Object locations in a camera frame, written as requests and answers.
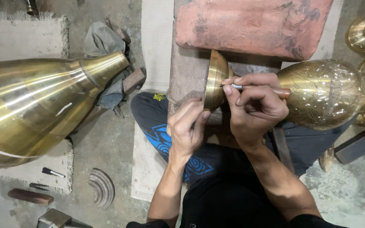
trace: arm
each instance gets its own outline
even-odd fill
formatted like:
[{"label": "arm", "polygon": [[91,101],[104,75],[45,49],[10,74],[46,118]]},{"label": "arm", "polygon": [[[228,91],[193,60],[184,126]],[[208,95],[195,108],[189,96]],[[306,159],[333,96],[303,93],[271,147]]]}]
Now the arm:
[{"label": "arm", "polygon": [[205,123],[210,117],[210,111],[203,109],[201,99],[191,99],[168,120],[172,146],[167,167],[150,204],[147,222],[163,220],[171,228],[176,225],[180,212],[185,164],[194,150],[200,147],[204,138]]},{"label": "arm", "polygon": [[265,145],[244,151],[268,199],[287,221],[302,214],[321,217],[307,187]]},{"label": "arm", "polygon": [[225,85],[223,90],[232,113],[231,131],[250,160],[270,202],[287,221],[301,214],[321,217],[306,186],[262,143],[264,133],[288,115],[286,101],[280,100],[270,87],[281,87],[276,74],[234,77],[224,84],[233,81],[236,85],[259,85],[242,94],[230,85]]}]

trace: finger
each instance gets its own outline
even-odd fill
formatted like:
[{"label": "finger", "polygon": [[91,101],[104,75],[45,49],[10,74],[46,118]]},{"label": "finger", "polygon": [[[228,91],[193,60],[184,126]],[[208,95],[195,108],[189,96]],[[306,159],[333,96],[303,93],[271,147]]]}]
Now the finger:
[{"label": "finger", "polygon": [[175,119],[178,121],[181,119],[193,106],[198,106],[202,104],[202,98],[191,98],[185,101],[180,108],[175,112]]},{"label": "finger", "polygon": [[180,128],[183,131],[189,131],[192,127],[192,124],[195,120],[200,116],[200,114],[204,111],[204,104],[200,103],[199,105],[191,106],[190,110],[185,113],[179,120],[177,120],[176,127]]},{"label": "finger", "polygon": [[223,91],[225,92],[226,99],[229,103],[230,112],[232,116],[242,116],[246,114],[244,106],[237,106],[236,100],[240,97],[240,92],[231,85],[223,86]]},{"label": "finger", "polygon": [[268,85],[280,87],[281,84],[275,73],[251,73],[233,80],[235,85]]},{"label": "finger", "polygon": [[222,85],[232,84],[234,80],[240,78],[239,76],[233,76],[222,81]]},{"label": "finger", "polygon": [[202,141],[204,139],[205,124],[210,117],[210,111],[203,111],[195,121],[193,139]]},{"label": "finger", "polygon": [[261,106],[266,108],[275,108],[284,105],[278,95],[270,86],[256,86],[242,91],[239,99],[236,101],[237,106],[244,106],[250,101],[260,101]]}]

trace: white marker line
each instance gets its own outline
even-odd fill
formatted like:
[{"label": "white marker line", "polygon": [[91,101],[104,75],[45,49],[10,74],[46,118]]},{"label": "white marker line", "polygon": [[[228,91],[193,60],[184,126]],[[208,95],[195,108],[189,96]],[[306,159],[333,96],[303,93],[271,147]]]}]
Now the white marker line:
[{"label": "white marker line", "polygon": [[5,156],[9,156],[9,157],[17,157],[17,158],[31,158],[31,157],[39,157],[39,156],[19,156],[19,155],[12,155],[12,154],[5,153],[5,152],[2,152],[2,151],[0,151],[0,154],[1,154],[1,155],[5,155]]},{"label": "white marker line", "polygon": [[57,114],[56,117],[58,117],[58,115],[60,115],[60,113],[62,113],[64,111],[64,109],[68,108],[70,105],[72,105],[73,103],[69,103],[68,105],[64,106]]}]

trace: white mat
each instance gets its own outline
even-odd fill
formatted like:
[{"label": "white mat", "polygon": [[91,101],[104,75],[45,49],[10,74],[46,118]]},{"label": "white mat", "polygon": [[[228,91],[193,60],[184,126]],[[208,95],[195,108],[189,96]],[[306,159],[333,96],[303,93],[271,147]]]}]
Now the white mat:
[{"label": "white mat", "polygon": [[[173,0],[142,1],[142,51],[147,78],[141,91],[166,93],[168,90],[173,14]],[[135,123],[131,196],[151,201],[166,165]]]},{"label": "white mat", "polygon": [[[68,58],[68,19],[41,12],[40,20],[26,12],[0,13],[0,61],[27,58]],[[17,167],[0,169],[3,179],[41,183],[61,194],[69,194],[73,183],[72,145],[62,141],[48,155]],[[47,167],[66,178],[41,173]]]},{"label": "white mat", "polygon": [[[339,24],[343,2],[344,0],[333,0],[332,8],[329,11],[328,18],[323,29],[322,37],[317,45],[316,52],[309,60],[332,58],[333,46],[335,44],[336,31]],[[283,62],[281,69],[295,63],[296,62]]]}]

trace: wooden tool handle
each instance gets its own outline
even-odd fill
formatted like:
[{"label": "wooden tool handle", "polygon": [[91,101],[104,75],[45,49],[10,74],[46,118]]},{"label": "wooden tool handle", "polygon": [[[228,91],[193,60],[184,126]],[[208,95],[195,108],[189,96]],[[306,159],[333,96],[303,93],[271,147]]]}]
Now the wooden tool handle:
[{"label": "wooden tool handle", "polygon": [[[253,88],[255,86],[242,86],[241,88],[239,88],[238,90],[243,91],[245,89],[248,88]],[[279,87],[271,87],[271,89],[278,95],[278,97],[280,99],[288,99],[288,97],[290,97],[291,94],[291,90],[290,89],[286,89],[286,88],[279,88]]]},{"label": "wooden tool handle", "polygon": [[53,202],[53,197],[33,191],[23,189],[12,189],[8,192],[8,196],[14,199],[25,200],[35,204],[49,205]]}]

